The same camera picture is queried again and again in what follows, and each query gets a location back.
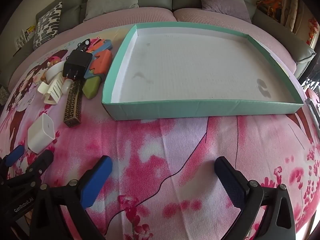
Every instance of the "metal screw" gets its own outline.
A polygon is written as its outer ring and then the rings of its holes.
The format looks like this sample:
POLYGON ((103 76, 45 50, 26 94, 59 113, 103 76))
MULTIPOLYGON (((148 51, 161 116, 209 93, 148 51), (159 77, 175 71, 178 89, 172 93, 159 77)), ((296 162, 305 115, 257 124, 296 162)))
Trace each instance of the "metal screw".
POLYGON ((285 184, 280 184, 280 188, 283 189, 283 190, 286 190, 287 186, 285 184))
POLYGON ((255 180, 250 180, 250 185, 252 187, 257 187, 258 186, 258 182, 256 182, 255 180))
POLYGON ((76 179, 72 179, 69 181, 70 186, 75 186, 75 185, 77 185, 77 183, 78 183, 78 181, 76 179))
POLYGON ((41 186, 40 186, 40 189, 42 189, 42 190, 44 190, 44 189, 46 189, 47 188, 47 184, 42 184, 41 186))

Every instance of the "ribbed pink fabric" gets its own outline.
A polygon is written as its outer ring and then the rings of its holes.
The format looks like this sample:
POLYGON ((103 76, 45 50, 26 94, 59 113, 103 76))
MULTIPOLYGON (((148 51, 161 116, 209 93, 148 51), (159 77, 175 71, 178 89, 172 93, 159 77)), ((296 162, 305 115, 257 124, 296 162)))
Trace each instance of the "ribbed pink fabric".
POLYGON ((104 29, 122 25, 144 22, 176 21, 177 20, 175 19, 171 11, 164 8, 156 7, 126 9, 103 14, 88 21, 85 21, 71 30, 67 30, 63 33, 60 33, 58 36, 47 41, 45 44, 41 45, 38 49, 31 53, 13 73, 9 83, 8 90, 10 92, 13 90, 15 85, 18 83, 20 77, 24 74, 28 67, 37 59, 39 59, 42 55, 76 38, 79 38, 89 33, 94 33, 102 31, 104 29))
POLYGON ((269 33, 253 24, 226 14, 203 11, 197 8, 183 8, 175 11, 173 14, 178 22, 193 22, 215 25, 249 34, 251 37, 273 51, 292 73, 294 73, 297 69, 295 61, 292 59, 286 48, 269 33))

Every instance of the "black and white patterned pillow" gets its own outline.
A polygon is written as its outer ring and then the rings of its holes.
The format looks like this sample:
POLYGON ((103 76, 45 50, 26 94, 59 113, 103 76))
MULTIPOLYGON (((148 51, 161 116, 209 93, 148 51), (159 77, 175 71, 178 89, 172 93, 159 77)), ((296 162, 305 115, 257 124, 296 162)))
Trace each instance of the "black and white patterned pillow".
POLYGON ((34 50, 58 34, 61 10, 62 2, 39 19, 33 40, 34 50))

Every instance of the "pink floral tablecloth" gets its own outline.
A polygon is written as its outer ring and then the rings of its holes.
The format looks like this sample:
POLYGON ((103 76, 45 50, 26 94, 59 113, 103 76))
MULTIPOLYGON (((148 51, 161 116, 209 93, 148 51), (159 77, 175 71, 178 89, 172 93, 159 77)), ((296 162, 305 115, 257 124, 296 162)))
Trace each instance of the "pink floral tablecloth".
MULTIPOLYGON (((108 38, 103 31, 86 35, 30 66, 0 117, 1 157, 26 144, 28 128, 42 113, 52 118, 56 131, 47 147, 54 161, 42 176, 44 183, 66 185, 102 155, 110 156, 111 176, 87 209, 106 239, 220 239, 239 213, 213 170, 222 155, 249 180, 266 187, 287 185, 297 231, 311 218, 320 198, 320 143, 307 105, 290 115, 114 121, 102 107, 101 86, 94 99, 83 97, 81 124, 67 127, 62 122, 66 96, 55 106, 44 104, 36 93, 39 77, 50 56, 65 59, 79 42, 97 35, 108 38)), ((290 78, 305 98, 292 74, 290 78)), ((37 157, 25 148, 10 177, 25 172, 37 157)), ((67 212, 65 217, 79 239, 67 212)))

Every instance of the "cardboard tray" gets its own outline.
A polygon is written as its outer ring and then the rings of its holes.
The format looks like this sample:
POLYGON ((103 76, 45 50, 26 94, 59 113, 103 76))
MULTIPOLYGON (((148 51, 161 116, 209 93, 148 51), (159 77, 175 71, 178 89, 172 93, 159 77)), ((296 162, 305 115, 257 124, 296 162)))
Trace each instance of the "cardboard tray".
POLYGON ((252 37, 212 25, 158 22, 129 31, 105 80, 115 120, 290 114, 303 101, 252 37))

